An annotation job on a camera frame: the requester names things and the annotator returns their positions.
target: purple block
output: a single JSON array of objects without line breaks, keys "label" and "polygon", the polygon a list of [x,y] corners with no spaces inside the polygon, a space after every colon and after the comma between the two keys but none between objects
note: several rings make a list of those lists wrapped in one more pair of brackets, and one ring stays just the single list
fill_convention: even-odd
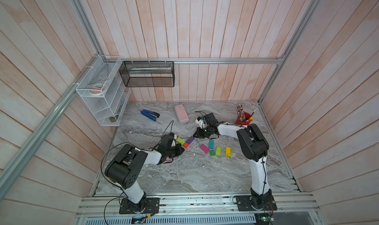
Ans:
[{"label": "purple block", "polygon": [[194,139],[195,139],[195,138],[191,136],[189,139],[187,139],[186,142],[187,142],[188,144],[190,144],[190,143],[192,143],[192,141],[193,141]]},{"label": "purple block", "polygon": [[208,153],[208,152],[209,152],[209,149],[208,149],[204,144],[202,144],[202,145],[200,146],[200,148],[201,148],[205,153]]}]

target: lime green block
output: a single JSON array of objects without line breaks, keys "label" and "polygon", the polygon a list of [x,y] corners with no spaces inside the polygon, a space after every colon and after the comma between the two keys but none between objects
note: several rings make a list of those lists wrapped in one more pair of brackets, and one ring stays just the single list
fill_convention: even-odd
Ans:
[{"label": "lime green block", "polygon": [[185,143],[185,141],[184,140],[182,140],[181,138],[177,138],[176,139],[176,142],[178,142],[178,143],[181,143],[182,145]]},{"label": "lime green block", "polygon": [[221,156],[221,147],[216,148],[216,156]]}]

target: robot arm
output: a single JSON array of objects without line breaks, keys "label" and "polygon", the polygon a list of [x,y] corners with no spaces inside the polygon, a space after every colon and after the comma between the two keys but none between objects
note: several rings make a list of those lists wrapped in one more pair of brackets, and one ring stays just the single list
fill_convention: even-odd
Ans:
[{"label": "robot arm", "polygon": [[152,150],[142,150],[127,143],[105,169],[105,175],[127,196],[122,200],[121,214],[125,210],[141,213],[146,207],[146,193],[136,181],[143,165],[170,163],[174,157],[184,152],[181,144],[175,143],[172,133],[163,135],[155,147]]},{"label": "robot arm", "polygon": [[239,140],[242,153],[249,159],[252,177],[251,204],[254,209],[260,210],[267,201],[274,200],[268,185],[265,164],[269,145],[256,124],[239,126],[219,122],[213,113],[197,118],[196,123],[199,124],[199,127],[193,137],[209,138],[212,134],[216,134],[230,136]]}]

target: marble tabletop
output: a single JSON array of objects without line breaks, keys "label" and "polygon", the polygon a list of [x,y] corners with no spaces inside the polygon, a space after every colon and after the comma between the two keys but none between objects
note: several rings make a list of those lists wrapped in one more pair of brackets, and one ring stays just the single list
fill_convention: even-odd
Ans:
[{"label": "marble tabletop", "polygon": [[[272,136],[269,134],[257,102],[138,102],[128,103],[121,120],[121,125],[114,138],[113,145],[131,142],[135,146],[149,149],[155,146],[164,129],[174,120],[173,132],[183,140],[187,140],[196,131],[195,119],[200,116],[194,111],[214,113],[219,121],[234,123],[237,117],[236,106],[241,103],[246,112],[256,110],[253,123],[261,129],[269,143],[267,174],[272,191],[293,191],[288,173],[285,170]],[[187,111],[189,122],[180,124],[177,120],[174,106],[183,104]],[[160,114],[156,122],[143,116],[140,111],[147,109]],[[205,154],[200,146],[208,146],[208,139],[195,139],[181,156],[174,158],[169,164],[145,165],[138,177],[141,188],[147,193],[166,192],[226,192],[249,193],[251,173],[248,159],[243,155],[237,139],[220,136],[214,139],[215,148],[221,147],[221,156]],[[109,152],[104,161],[103,170],[122,146]],[[232,156],[225,156],[225,147],[231,147]],[[96,194],[119,194],[121,190],[100,178]]]}]

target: wooden wall panel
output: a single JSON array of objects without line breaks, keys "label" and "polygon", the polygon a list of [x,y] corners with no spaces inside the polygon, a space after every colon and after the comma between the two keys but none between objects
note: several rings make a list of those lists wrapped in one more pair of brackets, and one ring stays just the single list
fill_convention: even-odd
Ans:
[{"label": "wooden wall panel", "polygon": [[[280,56],[310,1],[81,0],[102,49],[124,58]],[[259,99],[274,67],[179,65],[175,87],[132,88],[130,100]]]},{"label": "wooden wall panel", "polygon": [[[0,19],[2,171],[95,49],[70,0],[0,0]],[[75,98],[0,202],[2,223],[70,224],[111,131]]]},{"label": "wooden wall panel", "polygon": [[328,224],[376,224],[379,0],[323,0],[263,109]]}]

